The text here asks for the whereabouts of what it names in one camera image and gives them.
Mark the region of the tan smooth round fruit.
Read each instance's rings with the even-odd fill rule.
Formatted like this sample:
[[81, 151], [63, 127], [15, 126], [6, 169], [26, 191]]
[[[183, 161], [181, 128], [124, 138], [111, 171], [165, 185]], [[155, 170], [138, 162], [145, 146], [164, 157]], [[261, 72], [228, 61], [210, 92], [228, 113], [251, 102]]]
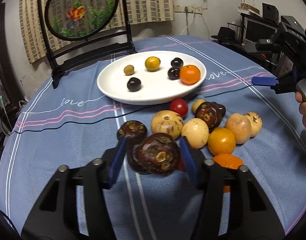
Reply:
[[229, 116], [224, 127], [233, 133], [236, 144], [244, 144], [250, 139], [252, 133], [251, 122], [246, 116], [240, 113], [234, 113]]

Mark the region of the yellow green round fruit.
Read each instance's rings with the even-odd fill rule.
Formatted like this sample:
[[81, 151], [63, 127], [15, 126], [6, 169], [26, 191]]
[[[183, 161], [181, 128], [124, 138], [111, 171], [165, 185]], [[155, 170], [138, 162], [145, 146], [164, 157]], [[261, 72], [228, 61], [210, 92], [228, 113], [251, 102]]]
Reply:
[[160, 59], [158, 57], [152, 56], [152, 57], [148, 57], [145, 60], [145, 68], [148, 71], [154, 72], [158, 70], [159, 67], [160, 67]]

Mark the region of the pale yellow spotted fruit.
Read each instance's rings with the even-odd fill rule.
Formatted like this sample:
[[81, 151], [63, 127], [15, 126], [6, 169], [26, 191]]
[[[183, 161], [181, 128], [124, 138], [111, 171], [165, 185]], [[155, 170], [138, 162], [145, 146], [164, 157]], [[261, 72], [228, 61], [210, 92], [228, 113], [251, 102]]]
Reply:
[[209, 128], [207, 124], [199, 118], [190, 119], [182, 128], [182, 137], [186, 137], [192, 148], [203, 148], [209, 139]]

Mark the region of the beige checked curtain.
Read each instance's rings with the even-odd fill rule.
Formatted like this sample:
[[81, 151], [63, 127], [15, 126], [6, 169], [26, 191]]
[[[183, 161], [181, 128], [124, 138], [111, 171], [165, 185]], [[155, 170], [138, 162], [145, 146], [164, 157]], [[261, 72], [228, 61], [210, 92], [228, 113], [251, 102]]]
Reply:
[[[126, 0], [130, 24], [173, 21], [173, 0]], [[19, 0], [21, 34], [29, 63], [45, 57], [38, 1]]]

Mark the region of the small olive longan fruit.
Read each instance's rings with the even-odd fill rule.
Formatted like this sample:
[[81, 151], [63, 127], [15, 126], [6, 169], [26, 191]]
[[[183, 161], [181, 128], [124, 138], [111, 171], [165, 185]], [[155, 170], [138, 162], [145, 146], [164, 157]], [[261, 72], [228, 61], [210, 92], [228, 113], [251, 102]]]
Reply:
[[129, 75], [133, 75], [135, 73], [135, 68], [133, 65], [127, 65], [125, 68], [124, 68], [124, 74], [129, 76]]

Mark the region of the small yellow longan fruit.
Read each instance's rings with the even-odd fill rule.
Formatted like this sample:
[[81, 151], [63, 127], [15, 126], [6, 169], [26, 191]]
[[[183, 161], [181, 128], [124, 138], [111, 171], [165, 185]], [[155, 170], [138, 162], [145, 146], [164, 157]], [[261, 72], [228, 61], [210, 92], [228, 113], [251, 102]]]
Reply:
[[206, 102], [205, 99], [198, 99], [198, 100], [196, 100], [196, 101], [192, 104], [192, 108], [191, 108], [191, 109], [192, 109], [193, 114], [196, 113], [197, 108], [198, 108], [202, 103], [204, 103], [204, 102]]

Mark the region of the orange mandarin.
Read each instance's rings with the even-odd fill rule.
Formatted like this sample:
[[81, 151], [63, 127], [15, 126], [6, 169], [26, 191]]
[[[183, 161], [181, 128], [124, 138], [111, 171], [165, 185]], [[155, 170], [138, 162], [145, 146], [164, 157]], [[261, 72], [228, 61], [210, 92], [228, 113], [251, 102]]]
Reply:
[[194, 65], [183, 66], [179, 72], [179, 78], [186, 85], [193, 85], [201, 78], [201, 71]]
[[213, 161], [221, 165], [221, 167], [237, 170], [244, 164], [241, 158], [232, 154], [220, 153], [213, 157]]

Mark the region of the black framed embroidery screen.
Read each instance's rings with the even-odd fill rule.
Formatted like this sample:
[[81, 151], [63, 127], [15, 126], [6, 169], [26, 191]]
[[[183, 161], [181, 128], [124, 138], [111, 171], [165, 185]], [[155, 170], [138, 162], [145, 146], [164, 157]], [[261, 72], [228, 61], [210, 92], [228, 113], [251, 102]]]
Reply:
[[[51, 67], [52, 86], [77, 67], [114, 53], [136, 52], [126, 0], [37, 0], [38, 16]], [[58, 63], [78, 49], [118, 36], [126, 41], [107, 44]]]

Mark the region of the smooth orange round fruit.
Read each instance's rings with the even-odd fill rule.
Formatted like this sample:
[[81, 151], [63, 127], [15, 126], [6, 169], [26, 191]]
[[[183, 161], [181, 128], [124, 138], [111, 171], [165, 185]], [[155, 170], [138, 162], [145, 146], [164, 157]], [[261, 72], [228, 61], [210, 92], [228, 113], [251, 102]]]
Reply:
[[217, 127], [210, 133], [207, 146], [212, 155], [232, 154], [236, 147], [235, 135], [227, 128]]

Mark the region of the red cherry tomato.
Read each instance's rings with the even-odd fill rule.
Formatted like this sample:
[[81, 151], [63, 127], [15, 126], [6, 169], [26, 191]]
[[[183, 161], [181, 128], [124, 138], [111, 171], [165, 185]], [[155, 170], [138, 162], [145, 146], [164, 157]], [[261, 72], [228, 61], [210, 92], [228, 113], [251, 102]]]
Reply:
[[186, 172], [186, 168], [184, 165], [184, 162], [182, 160], [182, 158], [179, 159], [178, 164], [177, 164], [177, 169], [183, 172]]
[[185, 100], [181, 98], [174, 99], [170, 104], [169, 110], [176, 112], [182, 118], [185, 118], [186, 115], [188, 114], [188, 104], [186, 103]]

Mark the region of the wall power socket strip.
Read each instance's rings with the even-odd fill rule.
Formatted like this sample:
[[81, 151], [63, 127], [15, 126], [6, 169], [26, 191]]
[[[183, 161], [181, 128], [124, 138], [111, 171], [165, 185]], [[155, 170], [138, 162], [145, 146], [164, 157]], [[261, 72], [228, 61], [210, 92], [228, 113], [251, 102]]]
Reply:
[[194, 7], [194, 6], [184, 6], [184, 5], [174, 5], [173, 11], [178, 13], [187, 13], [187, 14], [203, 14], [202, 7]]

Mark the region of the computer monitor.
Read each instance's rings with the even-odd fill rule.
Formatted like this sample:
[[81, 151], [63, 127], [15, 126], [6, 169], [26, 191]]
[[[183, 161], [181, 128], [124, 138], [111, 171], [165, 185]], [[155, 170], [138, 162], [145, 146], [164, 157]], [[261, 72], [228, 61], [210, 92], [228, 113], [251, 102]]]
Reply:
[[246, 42], [257, 42], [260, 39], [272, 38], [276, 31], [276, 27], [246, 18], [243, 40]]

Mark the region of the white round plate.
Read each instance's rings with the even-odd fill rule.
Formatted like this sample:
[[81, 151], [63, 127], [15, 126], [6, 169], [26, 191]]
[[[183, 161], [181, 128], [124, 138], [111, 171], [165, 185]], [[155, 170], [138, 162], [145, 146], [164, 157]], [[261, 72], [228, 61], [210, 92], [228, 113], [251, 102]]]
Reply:
[[[150, 56], [156, 56], [161, 60], [160, 68], [155, 72], [149, 72], [145, 68], [145, 60]], [[201, 78], [197, 83], [186, 85], [180, 80], [168, 78], [167, 72], [171, 68], [171, 60], [175, 57], [182, 59], [185, 65], [190, 64], [199, 68]], [[127, 76], [123, 70], [129, 64], [134, 66], [135, 73]], [[100, 71], [97, 86], [103, 94], [122, 103], [156, 105], [190, 94], [205, 81], [206, 73], [206, 66], [191, 55], [177, 51], [153, 50], [116, 59]], [[127, 83], [132, 77], [142, 82], [142, 87], [137, 92], [130, 92], [127, 88]]]

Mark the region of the dark plum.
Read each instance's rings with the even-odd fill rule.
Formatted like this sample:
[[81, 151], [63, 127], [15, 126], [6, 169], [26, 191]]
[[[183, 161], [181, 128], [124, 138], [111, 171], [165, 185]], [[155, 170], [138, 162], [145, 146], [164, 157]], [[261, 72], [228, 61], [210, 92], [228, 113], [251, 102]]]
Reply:
[[142, 87], [142, 82], [140, 79], [136, 77], [130, 78], [127, 83], [127, 88], [130, 92], [137, 92], [141, 89], [141, 87]]
[[171, 61], [172, 68], [182, 68], [183, 65], [184, 65], [184, 62], [179, 57], [176, 57]]
[[167, 76], [170, 80], [180, 79], [179, 74], [180, 74], [180, 68], [171, 67], [167, 72]]

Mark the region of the blue checked tablecloth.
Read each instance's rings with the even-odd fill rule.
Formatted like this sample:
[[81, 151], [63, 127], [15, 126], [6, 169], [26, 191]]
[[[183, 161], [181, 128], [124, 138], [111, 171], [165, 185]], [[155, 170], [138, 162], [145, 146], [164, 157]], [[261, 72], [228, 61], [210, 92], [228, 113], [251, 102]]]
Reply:
[[[251, 169], [285, 232], [306, 225], [306, 129], [294, 95], [252, 87], [253, 76], [269, 73], [214, 42], [177, 36], [149, 38], [135, 46], [139, 52], [186, 53], [204, 63], [206, 78], [187, 97], [188, 104], [208, 98], [225, 105], [227, 114], [259, 114], [263, 121], [260, 133], [238, 146], [234, 154]], [[60, 165], [88, 164], [116, 146], [116, 133], [125, 121], [139, 120], [149, 126], [155, 113], [168, 108], [129, 106], [104, 96], [97, 77], [117, 59], [111, 55], [72, 72], [58, 88], [46, 80], [21, 112], [0, 161], [0, 209], [18, 231]], [[202, 193], [185, 172], [139, 175], [124, 164], [105, 199], [118, 239], [189, 239]]]

